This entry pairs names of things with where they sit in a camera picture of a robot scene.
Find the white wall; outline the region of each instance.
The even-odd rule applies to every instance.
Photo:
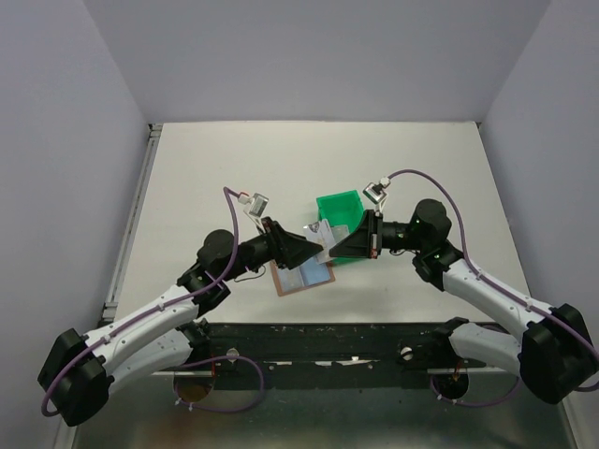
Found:
[[[483,118],[548,0],[85,0],[152,122]]]
[[[0,447],[51,447],[37,384],[99,317],[147,137],[81,0],[0,14]]]
[[[599,2],[551,3],[481,131],[533,294],[578,307],[596,345]],[[599,442],[597,394],[581,400]]]

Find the green container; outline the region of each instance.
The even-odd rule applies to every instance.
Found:
[[[320,196],[316,199],[318,205],[318,219],[329,220],[330,226],[347,225],[349,232],[354,232],[359,225],[364,206],[359,199],[358,191],[343,192],[342,194]],[[356,261],[355,258],[339,257],[334,260],[335,264]]]

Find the screw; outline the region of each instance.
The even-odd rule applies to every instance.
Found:
[[[412,348],[410,348],[409,346],[404,346],[400,351],[400,355],[402,356],[403,360],[409,362],[414,358],[414,351],[412,351]]]
[[[229,356],[229,357],[239,357],[240,356],[240,352],[237,349],[235,349],[235,348],[231,348],[231,349],[229,349],[226,352],[226,355]],[[233,359],[230,359],[229,362],[235,363],[236,360],[233,358]]]

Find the purple cable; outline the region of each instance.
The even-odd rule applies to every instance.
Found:
[[[228,204],[229,211],[231,212],[231,219],[233,221],[233,251],[231,253],[231,257],[228,260],[228,264],[226,264],[225,270],[211,284],[206,285],[205,287],[200,288],[199,290],[196,290],[195,292],[191,292],[191,293],[188,293],[181,297],[175,297],[173,299],[170,299],[169,301],[166,301],[163,304],[163,309],[166,307],[172,306],[174,304],[177,304],[181,301],[185,301],[186,299],[189,299],[191,297],[197,297],[199,295],[206,293],[211,288],[213,288],[215,285],[218,285],[225,278],[225,276],[228,274],[228,272],[233,267],[233,264],[235,263],[235,258],[237,257],[240,232],[239,232],[239,226],[237,223],[237,214],[235,213],[235,207],[233,206],[233,201],[231,200],[231,197],[235,196],[236,198],[239,198],[240,194],[232,191],[228,187],[224,187],[223,192],[225,194],[226,203]],[[156,313],[157,311],[162,311],[163,309],[161,309],[160,306],[155,306],[155,307],[152,307],[151,309],[148,309],[147,311],[140,313],[139,315],[132,317],[128,321],[124,322],[122,325],[120,325],[117,328],[115,328],[114,330],[112,330],[109,333],[110,338],[112,339],[112,338],[116,337],[121,332],[123,332],[127,328],[131,327],[135,323],[139,322],[140,320],[143,320],[147,316],[150,316],[153,313]],[[104,338],[101,338],[96,343],[92,344],[91,346],[88,346],[83,351],[81,351],[79,354],[77,354],[70,362],[68,362],[65,365],[64,368],[62,368],[60,370],[58,375],[54,378],[54,380],[51,382],[50,386],[46,390],[46,394],[44,395],[44,398],[41,401],[41,413],[44,416],[51,417],[51,416],[56,416],[57,414],[59,414],[58,410],[55,410],[53,412],[48,410],[48,403],[50,402],[50,399],[51,399],[52,395],[54,394],[54,390],[56,390],[56,387],[58,386],[60,381],[63,380],[63,378],[68,373],[68,371],[71,368],[73,368],[75,366],[75,364],[77,364],[85,356],[87,356],[89,353],[91,353],[92,351],[94,351],[95,349],[100,347],[100,345],[102,345],[104,343],[106,343],[106,340]]]
[[[212,276],[208,271],[204,271],[204,272],[213,282],[216,282],[216,279],[214,279],[214,276]],[[221,283],[218,284],[218,288],[220,288],[221,290],[225,289],[225,287]]]
[[[220,362],[221,360],[241,360],[243,362],[249,363],[250,365],[252,365],[252,367],[254,367],[254,369],[256,369],[256,372],[258,373],[258,378],[260,379],[260,385],[258,387],[258,393],[254,399],[252,399],[249,403],[242,405],[241,407],[234,407],[232,409],[219,409],[216,407],[199,405],[196,402],[184,401],[183,399],[181,399],[181,395],[179,394],[179,387],[175,384],[174,391],[178,398],[177,403],[181,403],[183,405],[186,405],[187,407],[192,407],[194,409],[203,410],[206,412],[237,413],[244,412],[255,407],[264,398],[264,374],[262,373],[262,369],[260,369],[260,367],[254,360],[252,360],[251,358],[244,357],[243,355],[220,355],[218,357],[207,358],[206,360],[202,360],[201,362],[186,363],[185,365],[180,365],[178,368],[200,367],[209,363]]]
[[[429,180],[430,182],[432,182],[441,191],[441,193],[445,196],[445,198],[447,198],[447,201],[449,201],[449,204],[451,204],[451,207],[452,207],[453,211],[455,212],[456,217],[458,218],[458,225],[460,227],[461,250],[464,253],[464,260],[466,261],[466,264],[468,265],[468,267],[472,270],[473,273],[476,274],[476,276],[479,279],[481,279],[484,283],[486,283],[490,287],[492,287],[495,290],[497,290],[502,295],[505,295],[506,297],[509,297],[513,301],[517,302],[520,306],[526,307],[529,310],[538,313],[539,315],[543,316],[544,318],[547,318],[554,325],[561,327],[563,330],[565,330],[570,335],[572,335],[572,337],[574,337],[581,345],[583,345],[593,355],[593,357],[595,357],[595,360],[597,360],[599,362],[599,353],[597,353],[597,350],[584,337],[582,337],[580,334],[578,334],[572,327],[570,327],[569,325],[567,325],[563,321],[557,319],[555,316],[551,315],[550,313],[547,313],[546,311],[543,311],[543,310],[539,309],[538,307],[536,307],[534,305],[531,305],[529,307],[528,303],[525,300],[520,299],[516,295],[512,294],[510,291],[508,291],[505,288],[503,288],[498,283],[496,283],[493,280],[489,279],[487,276],[485,276],[484,273],[481,273],[475,267],[475,264],[472,262],[472,260],[470,258],[470,255],[468,254],[468,248],[467,248],[467,245],[466,245],[466,231],[464,229],[464,222],[463,222],[463,220],[461,218],[461,214],[460,214],[460,210],[458,209],[458,205],[453,200],[453,198],[451,197],[451,195],[449,194],[449,192],[443,187],[443,185],[441,185],[432,176],[427,175],[426,173],[424,173],[422,171],[414,170],[412,168],[406,168],[404,170],[396,171],[394,173],[391,173],[387,177],[390,180],[392,180],[396,176],[400,176],[400,175],[403,175],[405,173],[411,173],[411,174],[414,174],[414,175],[418,175],[418,176],[421,176],[422,178],[425,178],[425,179]],[[596,391],[596,390],[599,390],[599,381],[597,381],[595,384],[590,385],[590,386],[580,386],[579,388],[575,388],[575,391],[585,392],[585,393],[586,392],[591,392],[591,391]]]

